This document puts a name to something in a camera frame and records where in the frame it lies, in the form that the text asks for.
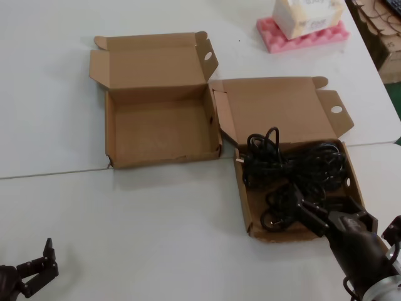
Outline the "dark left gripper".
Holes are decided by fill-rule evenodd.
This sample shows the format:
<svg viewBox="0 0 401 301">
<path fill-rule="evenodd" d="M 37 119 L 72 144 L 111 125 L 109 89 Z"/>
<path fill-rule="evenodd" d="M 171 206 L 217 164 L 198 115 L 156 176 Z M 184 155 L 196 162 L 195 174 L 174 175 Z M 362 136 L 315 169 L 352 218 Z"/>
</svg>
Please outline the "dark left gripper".
<svg viewBox="0 0 401 301">
<path fill-rule="evenodd" d="M 32 297 L 59 275 L 51 238 L 46 240 L 43 256 L 13 266 L 1 265 L 1 301 L 16 300 L 20 292 Z"/>
</svg>

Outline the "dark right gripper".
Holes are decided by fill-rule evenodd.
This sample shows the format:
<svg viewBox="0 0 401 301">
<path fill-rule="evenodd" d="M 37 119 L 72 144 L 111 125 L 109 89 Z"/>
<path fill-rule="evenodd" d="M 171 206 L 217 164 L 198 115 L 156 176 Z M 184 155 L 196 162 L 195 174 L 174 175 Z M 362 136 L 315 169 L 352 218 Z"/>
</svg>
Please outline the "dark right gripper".
<svg viewBox="0 0 401 301">
<path fill-rule="evenodd" d="M 318 237 L 329 230 L 330 248 L 355 295 L 362 297 L 379 281 L 396 275 L 377 235 L 377 219 L 352 197 L 345 198 L 344 213 L 332 211 L 329 215 L 321 206 L 307 201 L 297 187 L 294 198 L 294 217 L 300 223 Z"/>
</svg>

